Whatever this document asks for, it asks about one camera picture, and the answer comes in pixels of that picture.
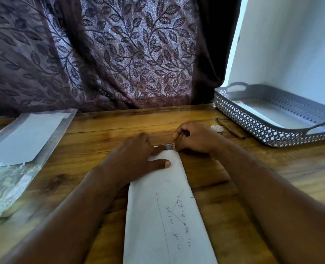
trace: forearm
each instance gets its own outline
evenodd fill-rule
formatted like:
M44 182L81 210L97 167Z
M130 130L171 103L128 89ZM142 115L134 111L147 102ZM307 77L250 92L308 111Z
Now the forearm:
M223 138L214 157L287 263L325 263L325 206Z
M94 168L0 264L81 263L121 185Z

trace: hand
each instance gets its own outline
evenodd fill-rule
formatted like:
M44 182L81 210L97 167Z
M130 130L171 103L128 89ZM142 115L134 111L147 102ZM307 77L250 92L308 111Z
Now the hand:
M225 139L198 121L182 123L173 134L173 139L177 140L181 134L182 141L173 145L175 151L188 148L201 153L213 154L220 147L222 139Z
M166 159L148 161L149 156L157 155L165 146L150 145L148 135L141 133L125 140L116 147L98 165L101 173L109 174L120 187L135 181L144 175L161 168L169 168L171 162Z

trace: wood grain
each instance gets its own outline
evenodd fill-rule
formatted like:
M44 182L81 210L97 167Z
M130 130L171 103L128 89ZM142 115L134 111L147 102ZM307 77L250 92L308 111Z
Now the wood grain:
M147 132L152 144L172 142L179 124L215 117L227 119L212 104L109 111L76 115L50 159L21 198L0 219L0 257L24 238L80 183L86 172L128 137ZM0 129L12 120L0 120ZM246 140L226 129L223 135L241 145L296 187L325 204L325 141L270 148L237 128ZM277 263L251 210L217 161L180 153L219 263ZM128 187L109 208L87 262L122 263Z

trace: fingernail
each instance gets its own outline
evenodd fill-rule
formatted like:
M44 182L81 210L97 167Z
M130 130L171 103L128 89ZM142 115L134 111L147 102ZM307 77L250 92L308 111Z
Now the fingernail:
M166 161L165 162L165 168L169 168L171 167L171 162L170 161Z

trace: perforated pattern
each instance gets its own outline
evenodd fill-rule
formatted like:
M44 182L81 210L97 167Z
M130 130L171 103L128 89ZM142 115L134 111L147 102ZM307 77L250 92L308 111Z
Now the perforated pattern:
M245 113L240 110L230 98L231 94L238 94L241 95L242 92L239 93L228 93L225 88L218 88L215 90L215 106L220 109L225 115L227 115L231 120L235 123L240 125L242 128L247 130L249 133L254 135L258 138L261 142L265 143L266 145L272 147L286 147L286 146L293 146L293 145L300 145L306 144L309 142L316 142L320 140L325 140L325 133L317 133L306 135L306 130L291 130L291 132L285 132L276 126L262 122L261 119L257 118L256 116L252 115L251 113ZM279 96L276 95L277 98L275 100L270 99L269 96L253 96L252 98L262 99L264 101L270 102L273 105L282 106L281 108L284 110L288 110L288 112L293 113L295 115L301 115L302 118L305 117L306 120L313 122L323 123L323 118L325 119L325 110L322 107L314 107L310 105L310 101L303 102L302 100L293 100L289 97ZM235 100L244 100L247 97L239 97L239 98L232 98L233 101ZM311 113L305 108L311 107L317 113Z

